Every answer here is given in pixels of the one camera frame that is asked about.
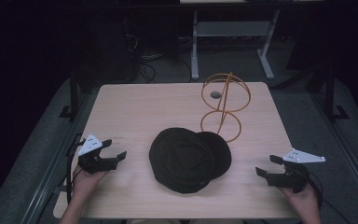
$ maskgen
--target person's right hand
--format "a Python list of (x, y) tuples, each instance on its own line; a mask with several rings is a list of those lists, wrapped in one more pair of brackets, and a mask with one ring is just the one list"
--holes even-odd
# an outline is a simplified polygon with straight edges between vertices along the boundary
[(310, 184), (299, 193), (293, 193), (292, 189), (278, 188), (295, 211), (300, 216), (304, 224), (320, 224), (318, 197)]

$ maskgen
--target black hat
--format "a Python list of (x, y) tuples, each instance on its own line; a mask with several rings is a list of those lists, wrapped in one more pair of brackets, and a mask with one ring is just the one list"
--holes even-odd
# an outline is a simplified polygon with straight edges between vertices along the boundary
[(153, 141), (149, 159), (159, 183), (180, 193), (195, 193), (228, 170), (231, 152), (216, 133), (170, 128)]

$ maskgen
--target white desk frame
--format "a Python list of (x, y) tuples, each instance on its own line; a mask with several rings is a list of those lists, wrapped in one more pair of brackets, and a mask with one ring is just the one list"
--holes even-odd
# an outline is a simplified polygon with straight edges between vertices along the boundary
[(197, 37), (198, 36), (265, 36), (266, 42), (262, 49), (257, 50), (257, 56), (263, 66), (266, 78), (274, 79), (267, 51), (272, 35), (274, 34), (280, 10), (275, 10), (270, 21), (198, 21), (198, 12), (194, 12), (193, 22), (193, 50), (191, 52), (191, 77), (198, 80), (199, 62), (197, 56)]

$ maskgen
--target wooden tabletop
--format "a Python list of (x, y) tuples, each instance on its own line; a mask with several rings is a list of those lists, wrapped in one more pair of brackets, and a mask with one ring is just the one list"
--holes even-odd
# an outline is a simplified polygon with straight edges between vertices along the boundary
[[(210, 96), (221, 91), (224, 83), (204, 90)], [(103, 158), (127, 151), (100, 183), (84, 210), (84, 217), (97, 218), (280, 218), (296, 217), (280, 192), (255, 173), (260, 167), (282, 174), (283, 167), (269, 161), (269, 155), (283, 156), (292, 147), (264, 83), (247, 83), (250, 104), (234, 115), (241, 121), (241, 134), (228, 143), (232, 163), (221, 177), (197, 193), (180, 194), (155, 179), (148, 152), (159, 132), (171, 127), (200, 132), (202, 117), (213, 111), (201, 98), (201, 83), (129, 84), (101, 87), (83, 133), (95, 134), (101, 141), (112, 139), (102, 150)], [(243, 88), (230, 84), (227, 109), (244, 105), (248, 96)], [(219, 116), (208, 116), (205, 131), (217, 130)], [(239, 131), (238, 122), (227, 116), (220, 135), (228, 139)], [(77, 163), (77, 153), (73, 168)], [(62, 193), (54, 209), (61, 217), (67, 206)]]

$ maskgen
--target gray carpet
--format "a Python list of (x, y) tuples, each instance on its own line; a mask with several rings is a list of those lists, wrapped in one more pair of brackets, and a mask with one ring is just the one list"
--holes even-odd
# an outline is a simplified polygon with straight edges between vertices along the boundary
[[(270, 46), (268, 59), (276, 78), (272, 81), (264, 77), (254, 47), (241, 50), (221, 51), (214, 54), (200, 54), (200, 80), (215, 73), (233, 72), (244, 81), (262, 81), (275, 86), (292, 77), (297, 71), (286, 71), (291, 42), (274, 42)], [(181, 54), (182, 61), (162, 59), (149, 65), (156, 69), (155, 81), (188, 82), (190, 73), (189, 53)], [(334, 128), (322, 112), (319, 101), (324, 93), (309, 94), (305, 91), (308, 78), (298, 81), (283, 91), (271, 91), (284, 127), (292, 146), (309, 153), (323, 155), (325, 163), (309, 164), (324, 186), (324, 198), (333, 204), (351, 223), (358, 223), (358, 183), (354, 172), (333, 133), (338, 129), (358, 161), (358, 107), (350, 92), (337, 81), (335, 103), (342, 105), (350, 119), (337, 120)], [(134, 83), (145, 83), (138, 76)], [(46, 113), (34, 128), (27, 144), (18, 157), (4, 186), (0, 190), (0, 224), (3, 223), (56, 223), (52, 215), (57, 195), (50, 193), (65, 175), (65, 153), (76, 133), (82, 133), (92, 109), (98, 90), (91, 94), (80, 94), (81, 110), (74, 122), (59, 118), (62, 108), (70, 104), (69, 83), (62, 87), (52, 99)], [(52, 161), (55, 155), (59, 159)], [(41, 186), (46, 176), (50, 176), (47, 186)], [(46, 204), (46, 209), (34, 206), (35, 200)], [(326, 203), (322, 207), (323, 223), (344, 223), (344, 220)], [(81, 223), (119, 223), (120, 220), (82, 219)], [(297, 223), (297, 220), (267, 220), (268, 223)], [(248, 223), (261, 223), (248, 220)]]

